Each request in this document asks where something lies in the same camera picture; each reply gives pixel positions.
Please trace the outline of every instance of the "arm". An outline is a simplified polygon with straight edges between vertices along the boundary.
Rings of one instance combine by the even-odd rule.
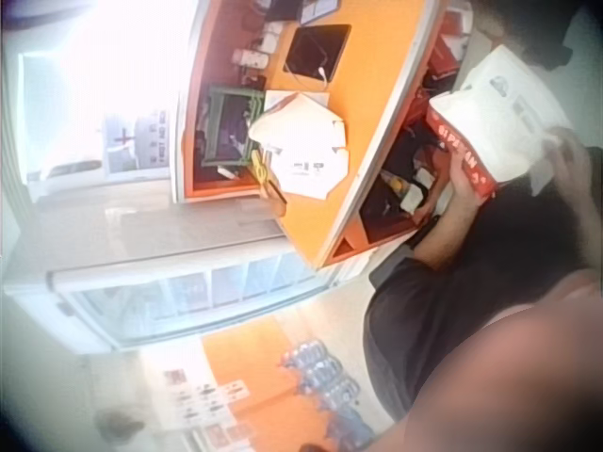
[[[591,196],[593,170],[590,157],[573,132],[557,128],[552,133],[561,140],[561,145],[545,143],[555,170],[555,185],[576,217],[583,258],[600,271],[603,228]]]
[[[427,201],[422,207],[416,209],[413,215],[413,221],[417,226],[423,225],[432,216],[440,196],[450,181],[450,154],[436,149],[432,161],[437,178],[430,190]]]
[[[454,154],[450,161],[454,196],[442,218],[415,248],[415,259],[433,269],[441,268],[456,255],[485,201],[473,190],[462,164],[463,156]]]

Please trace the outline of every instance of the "black shirt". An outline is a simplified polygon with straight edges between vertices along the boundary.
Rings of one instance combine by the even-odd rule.
[[[371,382],[400,420],[454,348],[496,314],[530,303],[583,267],[574,218],[555,189],[517,181],[485,204],[449,268],[408,257],[378,288],[365,319]]]

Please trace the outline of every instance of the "orange wall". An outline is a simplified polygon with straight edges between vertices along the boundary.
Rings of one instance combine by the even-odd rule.
[[[294,452],[305,443],[334,450],[324,440],[329,413],[319,412],[315,400],[296,395],[296,377],[278,365],[292,345],[274,317],[212,334],[203,343],[218,385],[243,379],[251,393],[231,409],[252,426],[257,452]]]

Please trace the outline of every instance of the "floor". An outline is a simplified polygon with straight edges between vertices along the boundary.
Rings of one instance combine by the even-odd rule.
[[[603,43],[597,24],[584,11],[575,18],[566,43],[575,51],[567,67],[551,73],[536,71],[558,96],[581,139],[603,147]],[[391,420],[372,392],[361,347],[362,320],[371,294],[367,278],[360,277],[279,318],[292,341],[315,335],[341,360],[363,388],[359,411],[380,432]],[[1,321],[2,408],[22,433],[40,450],[109,450],[91,421],[85,362],[9,300],[3,300]],[[110,360],[99,365],[111,374]]]

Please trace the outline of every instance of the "paper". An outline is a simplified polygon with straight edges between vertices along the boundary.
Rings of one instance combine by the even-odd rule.
[[[324,105],[322,93],[293,93],[270,106],[249,136],[270,151],[270,169],[284,193],[325,200],[348,174],[344,122]]]
[[[461,90],[430,100],[431,108],[475,151],[496,183],[520,177],[544,157],[546,130],[573,128],[546,85],[504,46],[488,55]],[[471,168],[476,162],[465,161]],[[532,174],[534,191],[552,175],[543,165]]]
[[[285,97],[291,96],[296,93],[297,91],[269,89],[268,91],[266,91],[266,96],[264,97],[264,111],[270,110],[279,102],[281,102]],[[308,96],[310,99],[321,104],[322,106],[329,106],[328,92],[303,91],[301,94],[303,94],[304,96]]]
[[[284,193],[326,200],[329,192],[348,174],[348,160],[345,149],[306,155],[281,153],[272,155],[270,168]]]

